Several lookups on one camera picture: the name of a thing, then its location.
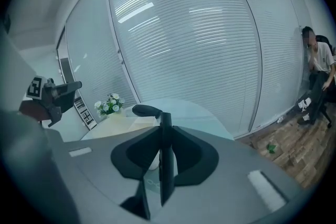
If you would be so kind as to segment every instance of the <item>white flower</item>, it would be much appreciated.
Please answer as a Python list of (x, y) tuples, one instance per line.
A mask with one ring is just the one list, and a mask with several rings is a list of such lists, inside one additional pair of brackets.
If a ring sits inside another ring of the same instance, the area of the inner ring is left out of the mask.
[(94, 107), (97, 109), (98, 107), (100, 107), (101, 106), (101, 102), (100, 101), (98, 101), (98, 102), (96, 102), (95, 104), (94, 104)]
[(119, 111), (119, 106), (117, 104), (115, 104), (113, 107), (112, 107), (113, 111)]
[(105, 104), (103, 105), (103, 109), (104, 109), (105, 112), (108, 111), (108, 109), (109, 109), (109, 105), (105, 103)]

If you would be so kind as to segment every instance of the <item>green object on floor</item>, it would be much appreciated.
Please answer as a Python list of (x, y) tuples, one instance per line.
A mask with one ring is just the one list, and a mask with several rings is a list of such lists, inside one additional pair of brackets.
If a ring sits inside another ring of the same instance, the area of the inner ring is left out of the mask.
[(268, 152), (269, 152), (270, 154), (274, 154), (274, 153), (275, 153), (275, 151), (274, 151), (275, 147), (276, 147), (276, 145), (271, 145), (271, 144), (269, 144), (269, 145), (267, 146), (267, 150), (268, 150)]

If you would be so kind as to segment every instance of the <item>white wall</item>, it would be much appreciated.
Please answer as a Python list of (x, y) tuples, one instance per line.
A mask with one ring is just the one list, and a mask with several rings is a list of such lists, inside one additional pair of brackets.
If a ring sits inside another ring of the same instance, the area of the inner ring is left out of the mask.
[(304, 0), (310, 14), (313, 30), (317, 35), (326, 36), (336, 46), (336, 24), (324, 0)]
[[(56, 60), (55, 46), (43, 46), (20, 51), (21, 56), (35, 70), (36, 75), (53, 78), (56, 85), (63, 84), (59, 73), (59, 62)], [(43, 121), (43, 127), (48, 128), (50, 121)], [(75, 108), (69, 109), (62, 115), (62, 119), (51, 127), (57, 130), (64, 142), (80, 140), (88, 128), (83, 123)]]

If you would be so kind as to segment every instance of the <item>white t-shirt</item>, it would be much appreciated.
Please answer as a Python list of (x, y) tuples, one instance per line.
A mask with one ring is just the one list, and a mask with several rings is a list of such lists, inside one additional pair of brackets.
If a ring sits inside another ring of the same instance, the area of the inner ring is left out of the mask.
[[(314, 66), (317, 71), (330, 73), (330, 66), (335, 62), (327, 43), (317, 42), (319, 49), (314, 59)], [(310, 51), (308, 50), (308, 62), (310, 61)]]

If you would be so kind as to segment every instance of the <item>shoe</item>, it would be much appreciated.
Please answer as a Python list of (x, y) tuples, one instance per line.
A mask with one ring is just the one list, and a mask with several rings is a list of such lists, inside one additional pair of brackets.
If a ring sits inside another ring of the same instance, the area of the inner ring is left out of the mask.
[(309, 113), (298, 119), (299, 125), (306, 125), (306, 124), (309, 124), (310, 122), (311, 121), (310, 121)]
[(304, 112), (307, 109), (307, 107), (310, 105), (310, 103), (311, 102), (306, 103), (305, 100), (301, 100), (301, 102), (298, 103), (296, 108), (297, 108), (297, 110), (299, 110), (301, 112)]

